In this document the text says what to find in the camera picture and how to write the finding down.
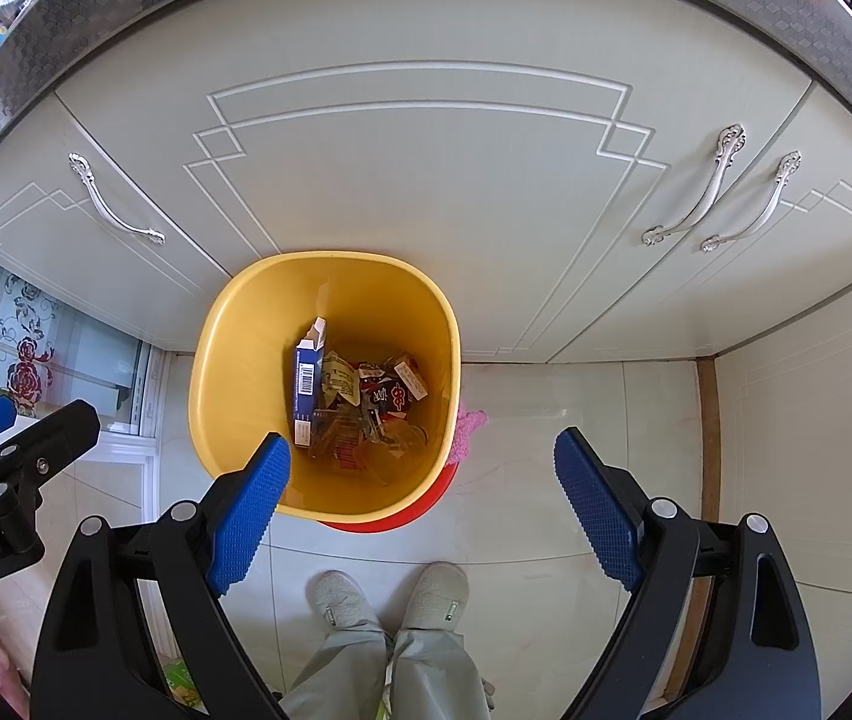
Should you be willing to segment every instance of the person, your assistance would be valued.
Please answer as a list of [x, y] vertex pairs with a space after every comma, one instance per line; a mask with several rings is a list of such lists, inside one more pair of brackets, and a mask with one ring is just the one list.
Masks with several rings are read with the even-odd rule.
[[332, 630], [280, 702], [290, 720], [375, 720], [390, 662], [392, 720], [490, 720], [492, 687], [456, 633], [469, 597], [460, 567], [423, 569], [395, 639], [346, 574], [323, 574], [310, 595]]

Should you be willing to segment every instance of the beige shoe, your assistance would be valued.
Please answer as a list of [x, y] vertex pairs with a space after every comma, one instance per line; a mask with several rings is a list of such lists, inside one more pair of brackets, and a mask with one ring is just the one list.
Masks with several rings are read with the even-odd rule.
[[410, 596], [403, 617], [404, 629], [453, 631], [469, 600], [469, 580], [458, 565], [427, 565]]
[[360, 586], [341, 571], [327, 571], [319, 577], [310, 601], [319, 616], [337, 631], [367, 623], [383, 627]]

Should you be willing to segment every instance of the gray pants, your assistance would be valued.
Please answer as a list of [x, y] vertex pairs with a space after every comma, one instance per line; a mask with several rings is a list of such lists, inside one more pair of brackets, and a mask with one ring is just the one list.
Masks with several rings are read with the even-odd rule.
[[280, 702], [290, 720], [375, 720], [392, 649], [392, 720], [490, 720], [463, 637], [375, 625], [333, 631]]

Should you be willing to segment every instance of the silver handle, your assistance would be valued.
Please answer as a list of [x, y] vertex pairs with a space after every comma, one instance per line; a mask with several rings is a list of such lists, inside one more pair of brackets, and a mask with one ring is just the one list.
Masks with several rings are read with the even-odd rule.
[[661, 242], [668, 235], [677, 232], [685, 232], [703, 220], [703, 217], [709, 213], [709, 209], [713, 207], [717, 197], [720, 196], [720, 187], [722, 179], [725, 176], [727, 168], [732, 165], [732, 159], [740, 148], [746, 146], [746, 130], [741, 124], [733, 124], [732, 127], [727, 127], [720, 133], [719, 141], [716, 143], [716, 167], [713, 167], [713, 175], [709, 177], [709, 183], [706, 185], [706, 191], [700, 197], [700, 201], [693, 206], [688, 214], [684, 215], [676, 224], [670, 227], [663, 227], [662, 224], [653, 227], [643, 233], [643, 242], [648, 247]]
[[762, 226], [770, 220], [776, 206], [779, 205], [779, 197], [783, 194], [783, 189], [789, 182], [789, 177], [799, 170], [799, 163], [802, 162], [802, 155], [798, 151], [790, 151], [779, 161], [779, 168], [776, 170], [775, 183], [773, 183], [773, 192], [770, 194], [770, 199], [766, 201], [766, 207], [760, 212], [752, 223], [746, 225], [735, 235], [727, 235], [720, 237], [714, 235], [707, 238], [700, 245], [700, 249], [705, 252], [717, 250], [723, 244], [731, 244], [733, 241], [741, 241], [748, 238], [762, 228]]
[[69, 166], [72, 167], [79, 176], [79, 180], [82, 181], [84, 186], [86, 186], [87, 191], [89, 191], [89, 199], [93, 201], [93, 207], [111, 226], [125, 233], [142, 235], [144, 238], [149, 239], [149, 242], [156, 244], [158, 247], [165, 244], [166, 236], [158, 230], [154, 230], [151, 227], [142, 229], [139, 227], [133, 227], [131, 224], [126, 224], [113, 212], [112, 208], [106, 205], [106, 201], [103, 199], [103, 196], [100, 194], [100, 190], [96, 186], [96, 176], [93, 176], [93, 170], [89, 167], [89, 162], [84, 156], [81, 156], [80, 154], [70, 154]]

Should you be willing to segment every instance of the pink cloth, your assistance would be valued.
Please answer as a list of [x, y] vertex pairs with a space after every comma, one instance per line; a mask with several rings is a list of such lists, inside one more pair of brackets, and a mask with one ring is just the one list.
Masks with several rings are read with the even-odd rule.
[[453, 445], [449, 449], [447, 466], [454, 466], [469, 457], [469, 437], [485, 425], [490, 418], [486, 412], [468, 412], [460, 410], [456, 415], [456, 432], [453, 433]]

